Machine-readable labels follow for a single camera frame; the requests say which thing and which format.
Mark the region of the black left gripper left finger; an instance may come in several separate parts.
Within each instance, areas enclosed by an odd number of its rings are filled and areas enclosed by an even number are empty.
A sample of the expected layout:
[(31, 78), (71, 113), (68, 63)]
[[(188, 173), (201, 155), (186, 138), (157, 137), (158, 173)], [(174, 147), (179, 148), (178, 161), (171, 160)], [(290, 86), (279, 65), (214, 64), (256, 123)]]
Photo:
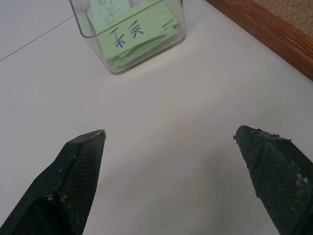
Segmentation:
[(31, 183), (0, 235), (82, 235), (94, 201), (105, 130), (68, 141)]

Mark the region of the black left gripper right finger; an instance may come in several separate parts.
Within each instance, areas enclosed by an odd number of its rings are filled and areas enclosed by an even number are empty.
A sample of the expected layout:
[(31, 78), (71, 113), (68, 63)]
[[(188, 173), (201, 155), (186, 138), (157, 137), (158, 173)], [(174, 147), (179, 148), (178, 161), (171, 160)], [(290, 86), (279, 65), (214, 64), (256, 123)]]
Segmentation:
[(289, 139), (242, 125), (234, 135), (256, 196), (280, 235), (313, 235), (313, 162)]

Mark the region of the green paper cards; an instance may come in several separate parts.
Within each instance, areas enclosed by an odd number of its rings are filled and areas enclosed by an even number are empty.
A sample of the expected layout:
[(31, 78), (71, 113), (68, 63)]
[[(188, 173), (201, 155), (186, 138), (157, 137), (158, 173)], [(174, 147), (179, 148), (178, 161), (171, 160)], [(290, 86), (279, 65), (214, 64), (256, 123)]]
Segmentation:
[(105, 59), (112, 59), (127, 50), (166, 34), (170, 24), (177, 24), (166, 5), (154, 5), (121, 21), (99, 35)]

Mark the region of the green note with pencil writing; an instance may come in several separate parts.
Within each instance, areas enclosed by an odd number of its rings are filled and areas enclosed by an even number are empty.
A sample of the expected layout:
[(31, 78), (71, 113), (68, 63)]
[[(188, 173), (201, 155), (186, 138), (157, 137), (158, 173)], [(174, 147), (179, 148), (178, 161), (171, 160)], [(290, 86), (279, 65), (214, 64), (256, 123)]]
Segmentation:
[(95, 32), (100, 33), (112, 20), (130, 9), (129, 0), (90, 0), (88, 16)]

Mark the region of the clear plastic box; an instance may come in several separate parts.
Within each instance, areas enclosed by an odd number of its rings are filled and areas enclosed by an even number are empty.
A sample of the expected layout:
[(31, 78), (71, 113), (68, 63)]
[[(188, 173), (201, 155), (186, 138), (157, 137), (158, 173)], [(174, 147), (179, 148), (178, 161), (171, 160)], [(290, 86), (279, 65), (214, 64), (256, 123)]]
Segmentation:
[(79, 32), (113, 74), (186, 37), (183, 0), (69, 0)]

